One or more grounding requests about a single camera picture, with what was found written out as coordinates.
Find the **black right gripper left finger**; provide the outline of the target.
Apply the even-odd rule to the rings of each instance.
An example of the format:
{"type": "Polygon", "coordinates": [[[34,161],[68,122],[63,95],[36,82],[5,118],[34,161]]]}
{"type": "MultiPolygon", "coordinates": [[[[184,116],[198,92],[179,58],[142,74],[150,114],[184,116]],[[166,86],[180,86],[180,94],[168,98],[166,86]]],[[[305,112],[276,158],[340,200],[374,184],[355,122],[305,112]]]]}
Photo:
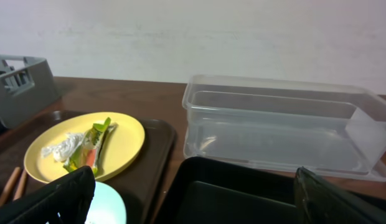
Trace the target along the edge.
{"type": "Polygon", "coordinates": [[[84,224],[95,191],[95,177],[83,166],[39,190],[0,207],[0,224],[84,224]]]}

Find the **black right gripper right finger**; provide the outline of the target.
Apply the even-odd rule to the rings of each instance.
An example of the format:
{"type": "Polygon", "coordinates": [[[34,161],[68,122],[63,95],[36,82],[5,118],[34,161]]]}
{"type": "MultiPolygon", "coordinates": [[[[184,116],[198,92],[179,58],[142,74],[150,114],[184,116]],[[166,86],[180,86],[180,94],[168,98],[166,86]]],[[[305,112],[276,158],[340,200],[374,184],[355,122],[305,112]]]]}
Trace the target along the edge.
{"type": "Polygon", "coordinates": [[[301,223],[386,224],[386,212],[300,167],[294,201],[301,223]]]}

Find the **light blue bowl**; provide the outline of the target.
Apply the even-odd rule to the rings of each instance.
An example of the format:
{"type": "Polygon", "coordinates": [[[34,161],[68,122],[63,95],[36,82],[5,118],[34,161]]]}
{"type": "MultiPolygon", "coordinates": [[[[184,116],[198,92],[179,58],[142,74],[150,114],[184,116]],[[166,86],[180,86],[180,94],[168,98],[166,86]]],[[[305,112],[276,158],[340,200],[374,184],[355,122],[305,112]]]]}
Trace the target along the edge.
{"type": "Polygon", "coordinates": [[[126,207],[119,193],[107,184],[95,182],[94,197],[85,224],[126,223],[126,207]]]}

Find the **white tissue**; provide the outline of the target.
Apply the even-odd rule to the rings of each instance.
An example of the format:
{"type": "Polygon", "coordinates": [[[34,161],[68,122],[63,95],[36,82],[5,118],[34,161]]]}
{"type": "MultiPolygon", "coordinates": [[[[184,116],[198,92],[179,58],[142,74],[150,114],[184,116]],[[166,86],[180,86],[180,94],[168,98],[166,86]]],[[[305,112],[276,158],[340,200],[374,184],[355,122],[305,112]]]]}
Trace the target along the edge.
{"type": "Polygon", "coordinates": [[[52,155],[55,162],[65,162],[76,150],[83,139],[83,133],[67,133],[62,142],[43,147],[40,152],[41,158],[52,155]]]}

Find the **green snack wrapper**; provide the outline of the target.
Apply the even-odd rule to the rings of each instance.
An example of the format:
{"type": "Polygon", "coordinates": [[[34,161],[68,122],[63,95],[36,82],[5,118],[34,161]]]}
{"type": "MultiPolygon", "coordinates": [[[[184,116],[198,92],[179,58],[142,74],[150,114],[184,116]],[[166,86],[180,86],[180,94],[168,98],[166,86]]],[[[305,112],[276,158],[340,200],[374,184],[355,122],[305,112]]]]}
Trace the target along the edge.
{"type": "Polygon", "coordinates": [[[111,122],[111,118],[103,123],[93,123],[78,142],[72,155],[66,159],[63,168],[67,172],[73,172],[83,166],[91,168],[96,177],[99,171],[99,158],[107,137],[116,129],[117,124],[111,122]]]}

